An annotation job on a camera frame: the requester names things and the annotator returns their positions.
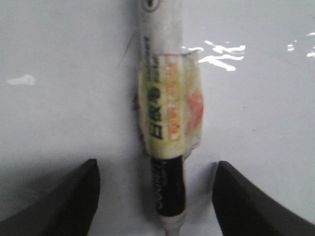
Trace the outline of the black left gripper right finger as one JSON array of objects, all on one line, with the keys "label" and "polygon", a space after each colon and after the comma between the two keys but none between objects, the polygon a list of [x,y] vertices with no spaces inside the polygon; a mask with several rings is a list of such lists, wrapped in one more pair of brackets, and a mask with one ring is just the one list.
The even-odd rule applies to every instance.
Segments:
[{"label": "black left gripper right finger", "polygon": [[225,236],[313,236],[315,226],[251,183],[227,161],[218,163],[212,202]]}]

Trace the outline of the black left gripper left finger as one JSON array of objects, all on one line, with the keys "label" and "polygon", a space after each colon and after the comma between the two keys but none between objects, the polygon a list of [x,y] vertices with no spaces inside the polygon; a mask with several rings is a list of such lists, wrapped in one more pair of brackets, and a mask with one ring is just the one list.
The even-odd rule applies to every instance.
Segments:
[{"label": "black left gripper left finger", "polygon": [[86,236],[98,208],[96,159],[73,170],[52,192],[1,221],[2,236]]}]

